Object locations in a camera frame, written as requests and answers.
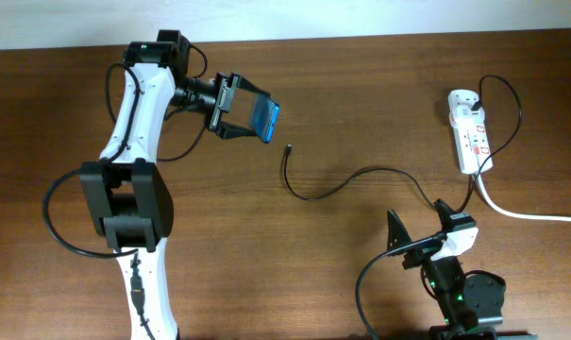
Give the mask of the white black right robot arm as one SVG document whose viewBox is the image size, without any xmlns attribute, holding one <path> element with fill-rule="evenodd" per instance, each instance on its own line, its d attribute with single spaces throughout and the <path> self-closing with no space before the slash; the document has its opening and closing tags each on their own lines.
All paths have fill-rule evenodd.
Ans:
<svg viewBox="0 0 571 340">
<path fill-rule="evenodd" d="M 441 229 L 413 241 L 395 211 L 388 216 L 388 257 L 403 256 L 404 269 L 418 267 L 424 284 L 431 288 L 445 319 L 443 326 L 429 330 L 432 339 L 535 339 L 525 331 L 499 333 L 503 323 L 506 282 L 483 270 L 465 272 L 459 257 L 476 242 L 476 220 L 455 212 L 442 199 L 435 202 Z"/>
</svg>

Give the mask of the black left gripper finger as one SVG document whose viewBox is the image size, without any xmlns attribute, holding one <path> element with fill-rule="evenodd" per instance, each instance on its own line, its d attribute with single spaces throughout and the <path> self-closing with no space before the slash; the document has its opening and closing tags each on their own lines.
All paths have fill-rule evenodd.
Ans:
<svg viewBox="0 0 571 340">
<path fill-rule="evenodd" d="M 239 127 L 228 122 L 221 122 L 217 126 L 217 136 L 223 140 L 229 140 L 241 137 L 256 137 L 257 134 L 249 128 Z"/>
<path fill-rule="evenodd" d="M 232 76 L 233 76 L 232 85 L 236 91 L 239 90 L 245 91 L 255 95 L 256 97 L 262 97 L 262 98 L 271 97 L 270 93 L 266 92 L 265 90 L 255 85 L 246 77 L 237 73 L 233 73 Z"/>
</svg>

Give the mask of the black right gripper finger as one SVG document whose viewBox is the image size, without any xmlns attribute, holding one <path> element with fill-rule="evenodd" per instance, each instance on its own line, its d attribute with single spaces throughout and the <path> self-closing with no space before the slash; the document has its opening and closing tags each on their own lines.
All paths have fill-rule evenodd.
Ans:
<svg viewBox="0 0 571 340">
<path fill-rule="evenodd" d="M 393 209 L 390 209 L 387 212 L 387 222 L 387 255 L 396 256 L 399 253 L 404 252 L 406 247 L 411 244 L 411 237 Z"/>
<path fill-rule="evenodd" d="M 441 198 L 434 202 L 434 207 L 441 220 L 450 220 L 455 211 Z"/>
</svg>

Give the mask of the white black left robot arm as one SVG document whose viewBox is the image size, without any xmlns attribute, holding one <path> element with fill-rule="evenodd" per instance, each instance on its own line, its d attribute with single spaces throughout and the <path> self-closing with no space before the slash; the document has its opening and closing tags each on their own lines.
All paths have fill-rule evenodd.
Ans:
<svg viewBox="0 0 571 340">
<path fill-rule="evenodd" d="M 193 46 L 183 37 L 134 42 L 121 63 L 126 88 L 115 127 L 80 181 L 96 232 L 124 277 L 134 339 L 177 339 L 165 253 L 174 203 L 157 163 L 169 107 L 204 115 L 204 128 L 223 140 L 257 137 L 269 143 L 280 107 L 238 74 L 212 82 L 187 75 Z"/>
</svg>

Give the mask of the blue Galaxy smartphone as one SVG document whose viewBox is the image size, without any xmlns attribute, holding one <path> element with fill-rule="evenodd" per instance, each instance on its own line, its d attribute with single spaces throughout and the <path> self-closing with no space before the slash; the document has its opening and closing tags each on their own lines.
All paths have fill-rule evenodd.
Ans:
<svg viewBox="0 0 571 340">
<path fill-rule="evenodd" d="M 260 94 L 255 96 L 250 127 L 265 144 L 272 141 L 279 112 L 280 105 L 272 97 Z"/>
</svg>

